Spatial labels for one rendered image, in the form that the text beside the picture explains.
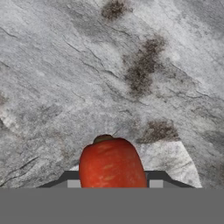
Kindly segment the orange carrot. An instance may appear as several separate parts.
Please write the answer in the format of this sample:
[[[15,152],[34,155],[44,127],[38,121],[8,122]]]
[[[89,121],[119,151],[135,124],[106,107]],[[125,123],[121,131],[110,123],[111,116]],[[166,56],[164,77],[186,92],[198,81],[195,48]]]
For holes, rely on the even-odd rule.
[[[111,135],[97,136],[79,160],[80,185],[84,188],[145,188],[147,179],[136,148]]]

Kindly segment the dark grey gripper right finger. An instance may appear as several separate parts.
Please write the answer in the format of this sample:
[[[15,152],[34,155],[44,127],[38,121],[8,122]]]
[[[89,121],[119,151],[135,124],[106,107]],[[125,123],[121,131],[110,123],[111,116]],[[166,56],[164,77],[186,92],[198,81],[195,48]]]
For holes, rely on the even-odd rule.
[[[191,185],[172,179],[165,171],[146,171],[149,188],[192,188]]]

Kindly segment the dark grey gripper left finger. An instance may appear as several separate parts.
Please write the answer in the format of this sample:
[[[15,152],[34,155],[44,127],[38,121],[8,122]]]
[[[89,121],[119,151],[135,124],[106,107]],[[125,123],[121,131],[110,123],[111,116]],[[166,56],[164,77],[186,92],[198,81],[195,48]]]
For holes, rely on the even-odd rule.
[[[58,179],[40,186],[40,188],[80,188],[81,182],[78,171],[65,171]]]

